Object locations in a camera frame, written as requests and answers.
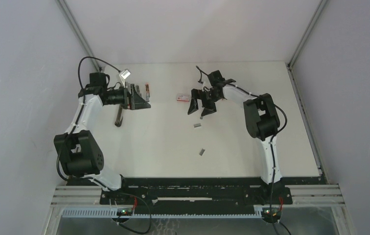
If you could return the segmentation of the red white staple box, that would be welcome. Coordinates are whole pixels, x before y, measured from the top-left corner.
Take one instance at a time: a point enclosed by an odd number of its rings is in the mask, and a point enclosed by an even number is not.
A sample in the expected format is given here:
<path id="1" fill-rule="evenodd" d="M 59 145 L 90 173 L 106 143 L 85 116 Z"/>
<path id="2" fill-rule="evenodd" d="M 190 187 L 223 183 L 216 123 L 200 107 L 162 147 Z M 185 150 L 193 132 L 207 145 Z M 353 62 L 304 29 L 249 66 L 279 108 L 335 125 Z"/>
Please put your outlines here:
<path id="1" fill-rule="evenodd" d="M 177 94 L 177 101 L 189 102 L 191 96 L 189 94 Z"/>

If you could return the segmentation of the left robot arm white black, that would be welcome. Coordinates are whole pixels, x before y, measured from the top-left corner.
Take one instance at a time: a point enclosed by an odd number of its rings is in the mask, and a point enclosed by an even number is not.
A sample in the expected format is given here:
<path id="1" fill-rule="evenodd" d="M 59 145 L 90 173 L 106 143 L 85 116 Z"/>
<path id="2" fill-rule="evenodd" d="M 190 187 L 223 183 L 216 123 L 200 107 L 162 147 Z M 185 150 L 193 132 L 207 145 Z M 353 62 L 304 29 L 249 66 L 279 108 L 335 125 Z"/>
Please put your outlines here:
<path id="1" fill-rule="evenodd" d="M 54 137 L 57 151 L 57 170 L 67 180 L 69 176 L 88 179 L 112 191 L 111 197 L 119 204 L 129 201 L 131 192 L 122 186 L 123 176 L 105 166 L 104 154 L 93 136 L 96 120 L 106 105 L 117 105 L 126 110 L 151 108 L 134 84 L 126 82 L 130 71 L 119 72 L 120 86 L 109 87 L 110 76 L 102 72 L 90 74 L 90 82 L 81 87 L 76 114 L 65 133 Z"/>

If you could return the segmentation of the black and grey large stapler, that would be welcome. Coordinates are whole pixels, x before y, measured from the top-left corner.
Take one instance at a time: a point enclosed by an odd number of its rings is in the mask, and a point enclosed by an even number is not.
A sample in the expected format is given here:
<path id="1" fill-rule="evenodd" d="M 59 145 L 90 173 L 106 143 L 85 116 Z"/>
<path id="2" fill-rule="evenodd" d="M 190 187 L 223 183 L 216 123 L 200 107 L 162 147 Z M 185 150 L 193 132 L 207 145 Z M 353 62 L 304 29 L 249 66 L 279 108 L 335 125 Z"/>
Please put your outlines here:
<path id="1" fill-rule="evenodd" d="M 123 107 L 120 105 L 116 114 L 115 126 L 121 127 L 123 122 Z"/>

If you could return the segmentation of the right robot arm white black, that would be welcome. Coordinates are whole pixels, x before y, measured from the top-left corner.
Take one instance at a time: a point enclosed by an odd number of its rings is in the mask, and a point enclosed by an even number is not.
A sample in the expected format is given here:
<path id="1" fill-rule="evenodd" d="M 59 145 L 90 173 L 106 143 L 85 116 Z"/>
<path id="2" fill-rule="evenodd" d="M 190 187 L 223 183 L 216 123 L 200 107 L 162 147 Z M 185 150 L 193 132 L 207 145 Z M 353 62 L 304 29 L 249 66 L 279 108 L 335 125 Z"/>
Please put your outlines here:
<path id="1" fill-rule="evenodd" d="M 239 105 L 244 111 L 245 126 L 248 134 L 258 139 L 260 144 L 261 171 L 263 188 L 260 197 L 263 202 L 272 204 L 279 199 L 280 192 L 275 186 L 282 175 L 277 160 L 277 134 L 287 125 L 288 118 L 277 106 L 269 93 L 257 95 L 236 85 L 234 79 L 225 79 L 219 70 L 206 73 L 198 70 L 200 76 L 206 76 L 208 82 L 199 78 L 201 89 L 192 89 L 188 115 L 202 107 L 200 117 L 216 113 L 216 102 L 226 99 Z M 278 112 L 283 114 L 284 124 L 280 123 Z"/>

